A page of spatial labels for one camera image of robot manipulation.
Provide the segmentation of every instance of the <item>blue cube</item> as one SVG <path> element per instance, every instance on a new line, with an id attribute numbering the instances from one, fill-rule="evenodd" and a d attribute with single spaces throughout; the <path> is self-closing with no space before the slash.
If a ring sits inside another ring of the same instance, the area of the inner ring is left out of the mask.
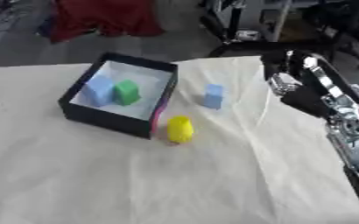
<path id="1" fill-rule="evenodd" d="M 204 96 L 204 106 L 211 109 L 220 109 L 223 101 L 223 87 L 219 85 L 207 85 Z"/>
<path id="2" fill-rule="evenodd" d="M 114 101 L 114 86 L 110 77 L 98 75 L 89 80 L 81 92 L 92 106 L 103 107 Z"/>

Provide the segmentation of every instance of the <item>floor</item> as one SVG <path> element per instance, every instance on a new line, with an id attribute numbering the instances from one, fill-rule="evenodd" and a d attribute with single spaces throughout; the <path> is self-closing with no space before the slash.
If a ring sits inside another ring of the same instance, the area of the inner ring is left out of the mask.
<path id="1" fill-rule="evenodd" d="M 20 0 L 33 5 L 28 16 L 0 31 L 0 67 L 90 63 L 104 52 L 124 53 L 152 60 L 177 61 L 205 57 L 219 45 L 200 28 L 197 0 L 156 0 L 156 15 L 166 33 L 154 38 L 104 38 L 89 34 L 52 45 L 35 34 L 48 15 L 49 0 Z M 350 57 L 338 55 L 335 63 L 343 75 L 359 84 L 359 70 Z"/>

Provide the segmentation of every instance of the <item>red object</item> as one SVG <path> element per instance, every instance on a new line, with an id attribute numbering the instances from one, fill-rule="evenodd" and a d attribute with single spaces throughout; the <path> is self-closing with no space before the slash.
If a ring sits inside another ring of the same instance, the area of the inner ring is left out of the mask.
<path id="1" fill-rule="evenodd" d="M 91 29 L 106 36 L 155 36 L 163 32 L 152 13 L 153 0 L 57 0 L 50 39 L 71 39 Z"/>

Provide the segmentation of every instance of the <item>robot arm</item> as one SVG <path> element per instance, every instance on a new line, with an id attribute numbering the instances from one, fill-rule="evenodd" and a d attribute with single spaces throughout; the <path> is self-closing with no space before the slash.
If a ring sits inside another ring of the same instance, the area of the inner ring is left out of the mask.
<path id="1" fill-rule="evenodd" d="M 327 138 L 359 197 L 359 95 L 320 55 L 287 51 L 262 61 L 265 80 L 284 104 L 326 121 Z"/>

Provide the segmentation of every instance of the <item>cable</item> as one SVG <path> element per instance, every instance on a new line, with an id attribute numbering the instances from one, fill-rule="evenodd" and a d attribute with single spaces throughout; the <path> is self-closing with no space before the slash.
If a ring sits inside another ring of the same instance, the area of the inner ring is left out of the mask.
<path id="1" fill-rule="evenodd" d="M 0 32 L 13 31 L 12 26 L 15 26 L 21 18 L 30 15 L 34 8 L 32 3 L 23 3 L 22 0 L 9 3 L 8 7 L 0 13 L 0 26 L 8 25 L 9 27 L 0 29 Z"/>

